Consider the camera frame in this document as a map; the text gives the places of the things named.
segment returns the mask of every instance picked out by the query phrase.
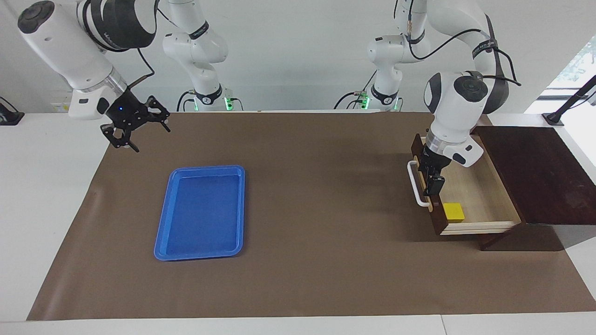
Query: black clamp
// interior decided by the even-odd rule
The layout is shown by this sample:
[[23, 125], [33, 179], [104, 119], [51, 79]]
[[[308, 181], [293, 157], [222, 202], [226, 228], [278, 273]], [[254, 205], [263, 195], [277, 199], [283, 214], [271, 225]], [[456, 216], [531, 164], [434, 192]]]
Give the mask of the black clamp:
[[411, 45], [416, 45], [424, 39], [425, 35], [426, 29], [422, 31], [422, 34], [420, 34], [420, 36], [417, 39], [411, 39], [409, 36], [407, 36], [408, 43], [410, 43]]
[[472, 59], [476, 58], [482, 51], [492, 52], [493, 49], [498, 49], [499, 45], [496, 39], [491, 38], [488, 39], [480, 44], [472, 50]]
[[469, 70], [469, 71], [465, 71], [465, 72], [466, 73], [469, 73], [470, 76], [472, 76], [472, 77], [474, 77], [476, 79], [479, 79], [479, 80], [482, 80], [484, 78], [484, 76], [482, 75], [482, 73], [480, 73], [478, 71]]

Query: black cable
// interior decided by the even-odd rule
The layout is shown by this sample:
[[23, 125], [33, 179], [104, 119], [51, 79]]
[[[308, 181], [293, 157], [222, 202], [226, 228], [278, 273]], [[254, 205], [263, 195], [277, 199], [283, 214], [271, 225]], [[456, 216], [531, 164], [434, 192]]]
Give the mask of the black cable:
[[370, 83], [373, 81], [374, 75], [376, 75], [376, 74], [377, 74], [377, 71], [378, 71], [378, 70], [374, 70], [374, 72], [372, 73], [372, 76], [371, 76], [371, 78], [368, 80], [367, 84], [366, 84], [366, 85], [364, 85], [364, 88], [362, 89], [363, 91], [366, 91], [366, 90], [367, 90], [368, 84], [370, 84]]
[[393, 19], [395, 20], [395, 12], [398, 11], [398, 2], [399, 0], [395, 0], [395, 7], [393, 8]]
[[482, 30], [480, 30], [480, 29], [475, 29], [475, 28], [474, 28], [474, 29], [467, 29], [467, 30], [464, 30], [463, 32], [459, 32], [459, 33], [457, 33], [456, 35], [454, 35], [453, 37], [451, 37], [450, 39], [448, 39], [448, 40], [447, 40], [445, 43], [443, 43], [443, 44], [439, 45], [439, 47], [438, 47], [438, 48], [436, 48], [434, 51], [432, 51], [431, 53], [429, 53], [428, 55], [426, 55], [426, 56], [423, 56], [423, 57], [416, 56], [416, 55], [414, 54], [414, 50], [413, 50], [413, 48], [412, 48], [412, 43], [408, 43], [408, 45], [409, 45], [409, 49], [410, 49], [410, 53], [412, 54], [412, 56], [413, 56], [414, 58], [416, 58], [416, 59], [418, 59], [418, 60], [425, 60], [426, 58], [429, 58], [430, 56], [434, 55], [434, 54], [435, 54], [437, 51], [441, 50], [441, 49], [442, 49], [442, 48], [443, 48], [445, 45], [449, 44], [449, 43], [450, 43], [451, 41], [453, 41], [454, 39], [456, 39], [456, 38], [460, 37], [460, 36], [461, 36], [461, 35], [463, 35], [463, 34], [467, 34], [467, 33], [471, 33], [471, 32], [477, 32], [477, 33], [480, 33], [480, 32], [482, 32]]
[[128, 88], [133, 88], [135, 86], [137, 86], [138, 84], [140, 84], [143, 80], [153, 76], [155, 74], [155, 70], [153, 70], [153, 68], [151, 67], [151, 65], [149, 65], [149, 62], [145, 59], [145, 56], [143, 56], [143, 53], [141, 52], [141, 49], [136, 49], [139, 52], [139, 55], [141, 56], [141, 59], [143, 60], [143, 62], [145, 62], [145, 65], [147, 65], [147, 67], [149, 68], [149, 70], [151, 70], [151, 73], [149, 73], [148, 75], [144, 75], [142, 77], [140, 77], [139, 79], [135, 80], [132, 84], [130, 84], [128, 86]]
[[362, 102], [362, 100], [356, 99], [356, 100], [352, 101], [351, 103], [347, 104], [346, 109], [350, 109], [350, 105], [352, 105], [352, 104], [354, 104], [354, 107], [352, 107], [352, 109], [355, 109], [356, 106], [358, 105], [358, 103], [361, 103], [361, 102]]
[[[410, 8], [409, 8], [409, 13], [408, 13], [408, 19], [411, 21], [412, 20], [412, 8], [414, 7], [414, 0], [411, 0], [410, 2]], [[424, 57], [418, 57], [414, 54], [414, 50], [412, 48], [412, 43], [408, 43], [409, 45], [409, 50], [410, 53], [412, 54], [412, 56], [418, 60], [425, 60], [426, 58], [429, 58], [430, 56], [432, 56], [433, 54], [435, 54], [438, 50], [441, 50], [445, 45], [447, 45], [448, 43], [450, 43], [451, 41], [453, 41], [454, 39], [460, 37], [463, 34], [466, 33], [471, 33], [471, 32], [477, 32], [477, 33], [482, 33], [482, 30], [480, 29], [467, 29], [464, 30], [462, 32], [457, 33], [456, 35], [452, 36], [451, 38], [449, 38], [447, 41], [445, 41], [445, 43], [441, 44], [438, 48], [436, 48], [433, 52], [429, 53], [428, 55], [424, 56]], [[408, 42], [411, 41], [412, 36], [406, 36]], [[498, 52], [499, 54], [505, 56], [507, 58], [507, 60], [509, 61], [509, 67], [511, 68], [511, 75], [513, 76], [513, 79], [509, 79], [507, 77], [504, 76], [483, 76], [483, 78], [488, 78], [488, 79], [495, 79], [495, 80], [503, 80], [506, 82], [511, 82], [516, 84], [517, 86], [521, 86], [521, 84], [517, 81], [517, 76], [516, 76], [516, 71], [513, 67], [513, 60], [511, 59], [511, 57], [503, 50], [499, 49], [499, 48], [494, 48], [495, 52]]]
[[[412, 8], [414, 7], [414, 0], [411, 0], [410, 2], [410, 8], [409, 8], [409, 13], [408, 13], [408, 20], [412, 20]], [[448, 43], [450, 43], [451, 41], [453, 41], [454, 39], [460, 37], [463, 34], [466, 33], [471, 33], [471, 32], [477, 32], [477, 33], [482, 33], [482, 30], [480, 29], [467, 29], [464, 30], [463, 32], [457, 33], [455, 36], [452, 36], [450, 39], [448, 39], [445, 43], [441, 44], [438, 48], [436, 48], [433, 52], [429, 53], [428, 55], [424, 56], [424, 57], [418, 57], [414, 54], [414, 50], [412, 48], [412, 43], [408, 43], [409, 45], [409, 49], [410, 49], [410, 53], [412, 54], [412, 56], [418, 60], [425, 60], [426, 58], [429, 58], [430, 56], [434, 55], [438, 50], [441, 50], [445, 45], [447, 45]], [[406, 36], [408, 42], [411, 41], [412, 36]]]
[[404, 100], [403, 100], [403, 98], [398, 98], [398, 102], [400, 100], [402, 101], [402, 104], [399, 106], [399, 111], [402, 111]]
[[578, 105], [575, 105], [575, 106], [573, 106], [573, 107], [569, 107], [569, 109], [574, 109], [574, 108], [576, 108], [576, 107], [579, 107], [579, 106], [581, 106], [581, 105], [583, 105], [583, 104], [587, 103], [587, 102], [588, 102], [588, 100], [590, 100], [592, 97], [594, 97], [594, 95], [596, 95], [596, 91], [594, 91], [594, 93], [592, 93], [592, 94], [591, 94], [591, 95], [590, 95], [588, 98], [586, 98], [586, 100], [584, 100], [582, 103], [580, 103], [580, 104], [578, 104]]
[[170, 18], [169, 18], [169, 17], [167, 17], [167, 16], [166, 16], [166, 15], [163, 13], [163, 11], [162, 11], [161, 9], [159, 9], [159, 8], [158, 8], [158, 9], [157, 9], [157, 11], [158, 11], [158, 12], [159, 12], [159, 14], [161, 14], [161, 15], [163, 16], [163, 18], [165, 18], [165, 19], [166, 19], [166, 20], [167, 20], [169, 23], [172, 23], [172, 24], [174, 25], [174, 27], [178, 27], [178, 26], [176, 25], [176, 23], [174, 23], [172, 20], [170, 20]]
[[191, 102], [193, 103], [194, 100], [193, 99], [186, 99], [182, 105], [182, 111], [186, 111], [186, 103]]
[[344, 95], [343, 97], [341, 97], [341, 99], [339, 99], [339, 100], [337, 101], [337, 104], [335, 105], [335, 107], [333, 107], [333, 109], [337, 109], [337, 106], [339, 106], [339, 104], [340, 104], [340, 103], [342, 103], [342, 101], [343, 101], [345, 98], [349, 97], [350, 95], [357, 95], [357, 94], [356, 94], [355, 92], [350, 92], [350, 93], [347, 93], [346, 95]]
[[180, 105], [182, 104], [182, 99], [184, 99], [184, 97], [186, 97], [188, 94], [191, 94], [191, 93], [189, 91], [182, 93], [182, 95], [180, 96], [180, 99], [178, 99], [178, 105], [176, 105], [176, 111], [180, 111]]
[[505, 82], [510, 82], [510, 83], [514, 83], [517, 86], [521, 86], [520, 83], [518, 83], [517, 81], [513, 80], [513, 79], [509, 79], [507, 77], [501, 77], [501, 76], [482, 76], [483, 79], [495, 79], [495, 80], [503, 80]]
[[17, 108], [16, 108], [16, 107], [15, 107], [13, 104], [11, 104], [11, 103], [10, 103], [8, 100], [6, 100], [6, 99], [5, 99], [5, 98], [3, 98], [3, 97], [0, 97], [0, 99], [4, 100], [4, 102], [5, 102], [5, 103], [7, 103], [7, 104], [8, 104], [10, 107], [12, 107], [12, 108], [14, 109], [14, 111], [16, 111], [17, 113], [20, 113], [20, 112], [18, 111], [18, 109], [17, 109]]
[[230, 101], [238, 101], [240, 103], [240, 108], [242, 108], [242, 110], [244, 110], [244, 105], [242, 105], [242, 100], [240, 100], [238, 98], [231, 98]]

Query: yellow sponge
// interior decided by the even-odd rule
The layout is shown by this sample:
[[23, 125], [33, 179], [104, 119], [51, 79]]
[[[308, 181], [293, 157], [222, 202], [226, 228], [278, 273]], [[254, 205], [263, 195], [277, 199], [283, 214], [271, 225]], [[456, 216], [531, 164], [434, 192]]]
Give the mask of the yellow sponge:
[[458, 224], [465, 219], [464, 209], [461, 208], [460, 203], [444, 203], [443, 209], [445, 210], [445, 216], [447, 216], [447, 223], [449, 224]]

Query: brown tabletop covering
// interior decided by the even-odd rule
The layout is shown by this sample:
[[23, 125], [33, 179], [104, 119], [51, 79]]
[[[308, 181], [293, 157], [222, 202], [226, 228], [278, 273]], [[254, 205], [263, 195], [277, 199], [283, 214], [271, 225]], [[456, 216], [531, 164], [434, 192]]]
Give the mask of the brown tabletop covering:
[[[174, 114], [109, 148], [29, 320], [594, 311], [566, 252], [438, 237], [406, 163], [429, 114]], [[153, 256], [167, 179], [246, 169], [244, 249]]]

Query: white table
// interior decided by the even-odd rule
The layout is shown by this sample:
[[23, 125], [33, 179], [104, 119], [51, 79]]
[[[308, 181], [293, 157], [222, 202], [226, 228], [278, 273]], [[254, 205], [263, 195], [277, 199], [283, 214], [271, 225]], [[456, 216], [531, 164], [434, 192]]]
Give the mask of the white table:
[[[545, 125], [540, 116], [528, 114], [494, 114], [491, 121]], [[596, 330], [596, 312], [24, 322], [108, 146], [99, 132], [103, 123], [28, 114], [16, 127], [0, 127], [0, 334], [558, 335]], [[596, 167], [564, 129], [557, 131], [596, 181]], [[596, 296], [596, 238], [567, 252]]]

